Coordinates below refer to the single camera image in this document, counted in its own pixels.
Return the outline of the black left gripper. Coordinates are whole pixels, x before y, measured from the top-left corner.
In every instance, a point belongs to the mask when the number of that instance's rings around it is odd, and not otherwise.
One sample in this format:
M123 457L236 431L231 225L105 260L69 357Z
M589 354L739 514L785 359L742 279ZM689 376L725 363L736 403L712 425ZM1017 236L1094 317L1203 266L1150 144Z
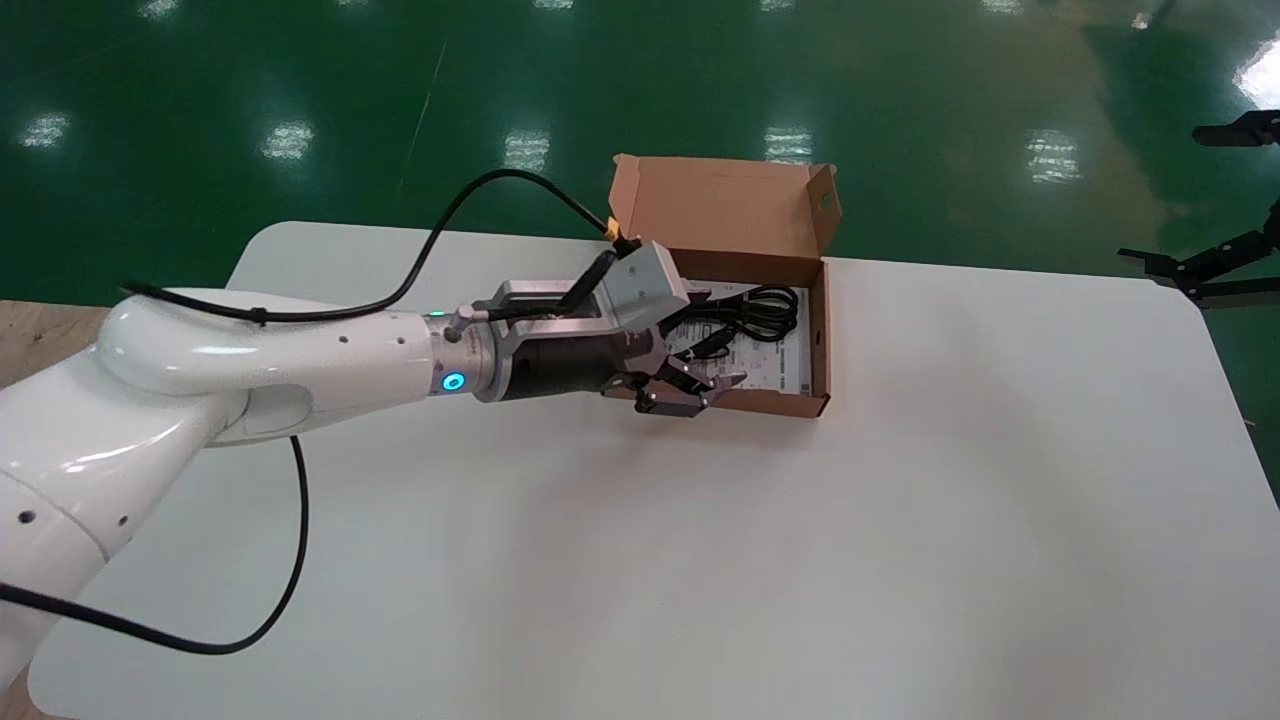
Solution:
M631 389L643 374L640 361L662 346L663 337L657 329L573 337L554 334L508 345L503 400ZM746 372L709 374L696 361L668 356L654 373L658 388L637 389L634 409L646 415L694 418L707 409L707 402L746 379Z

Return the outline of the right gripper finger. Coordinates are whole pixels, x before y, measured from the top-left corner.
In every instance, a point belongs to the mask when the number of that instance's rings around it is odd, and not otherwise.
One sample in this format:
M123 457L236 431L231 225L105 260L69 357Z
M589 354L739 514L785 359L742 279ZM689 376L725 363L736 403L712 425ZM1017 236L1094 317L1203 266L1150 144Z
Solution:
M1175 290L1197 307L1253 307L1279 305L1279 278L1219 281L1279 251L1279 205L1270 208L1258 231L1249 231L1188 259L1134 249L1117 256L1138 266L1156 284Z
M1245 111L1221 126L1197 126L1192 138L1204 147L1249 149L1279 143L1279 110Z

